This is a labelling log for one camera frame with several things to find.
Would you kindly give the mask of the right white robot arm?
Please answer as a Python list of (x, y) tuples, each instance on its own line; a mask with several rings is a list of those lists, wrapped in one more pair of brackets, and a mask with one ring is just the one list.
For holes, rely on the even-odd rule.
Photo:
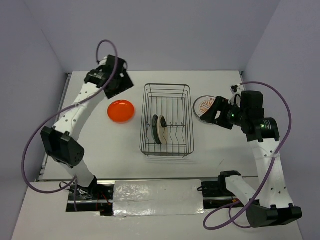
[(217, 190), (223, 196), (233, 194), (242, 204), (250, 227), (284, 226), (303, 216), (293, 203), (284, 178), (277, 122), (265, 117), (264, 96), (259, 91), (239, 91), (228, 100), (217, 96), (211, 107), (200, 117), (208, 124), (231, 130), (239, 126), (245, 134), (256, 163), (259, 187), (254, 190), (236, 170), (222, 171)]

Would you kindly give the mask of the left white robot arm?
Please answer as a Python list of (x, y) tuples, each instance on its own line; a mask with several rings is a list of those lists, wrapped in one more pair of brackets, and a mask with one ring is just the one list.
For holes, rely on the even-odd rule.
[(77, 178), (77, 192), (90, 200), (103, 190), (84, 161), (85, 149), (78, 143), (80, 133), (98, 104), (134, 86), (127, 73), (127, 62), (108, 55), (96, 69), (89, 71), (75, 98), (72, 109), (66, 111), (52, 126), (43, 127), (41, 139), (48, 156)]

